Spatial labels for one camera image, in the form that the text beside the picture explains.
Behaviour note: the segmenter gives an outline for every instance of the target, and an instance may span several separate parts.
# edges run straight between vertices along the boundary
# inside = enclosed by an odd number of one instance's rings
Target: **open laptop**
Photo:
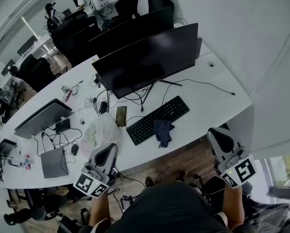
[[[56,148],[41,154],[41,164],[45,179],[68,175],[63,148]]]

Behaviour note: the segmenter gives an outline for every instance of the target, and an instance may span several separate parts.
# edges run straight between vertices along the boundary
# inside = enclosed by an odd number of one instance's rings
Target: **black keyboard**
[[[184,101],[177,96],[130,127],[126,128],[126,131],[135,146],[137,146],[154,135],[154,121],[167,120],[174,122],[188,111],[188,106],[186,106]]]

